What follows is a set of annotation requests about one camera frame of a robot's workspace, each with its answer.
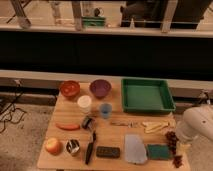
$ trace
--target sponge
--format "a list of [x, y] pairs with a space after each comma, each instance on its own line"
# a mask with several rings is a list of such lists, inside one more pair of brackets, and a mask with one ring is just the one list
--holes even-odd
[[148, 144], [147, 145], [148, 158], [152, 160], [169, 160], [171, 153], [167, 145]]

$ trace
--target black fence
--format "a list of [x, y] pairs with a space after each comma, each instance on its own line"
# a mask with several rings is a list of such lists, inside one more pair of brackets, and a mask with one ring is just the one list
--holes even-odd
[[213, 80], [213, 39], [0, 32], [0, 69]]

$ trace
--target black knife handle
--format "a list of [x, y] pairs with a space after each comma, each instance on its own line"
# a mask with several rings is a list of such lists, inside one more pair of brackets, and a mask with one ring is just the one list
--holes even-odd
[[90, 157], [91, 157], [91, 154], [92, 154], [92, 150], [93, 150], [93, 142], [90, 142], [87, 146], [85, 164], [89, 163], [89, 160], [90, 160]]

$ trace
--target carrot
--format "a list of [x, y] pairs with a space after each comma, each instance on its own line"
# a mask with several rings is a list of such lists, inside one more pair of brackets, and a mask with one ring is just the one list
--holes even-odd
[[59, 123], [55, 123], [55, 126], [59, 129], [63, 129], [63, 130], [67, 130], [67, 131], [80, 129], [79, 124], [59, 124]]

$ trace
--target blue cup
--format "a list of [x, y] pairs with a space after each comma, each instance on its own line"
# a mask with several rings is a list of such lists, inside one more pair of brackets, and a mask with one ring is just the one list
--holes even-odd
[[103, 119], [108, 119], [112, 112], [112, 105], [109, 103], [103, 103], [100, 105], [99, 111]]

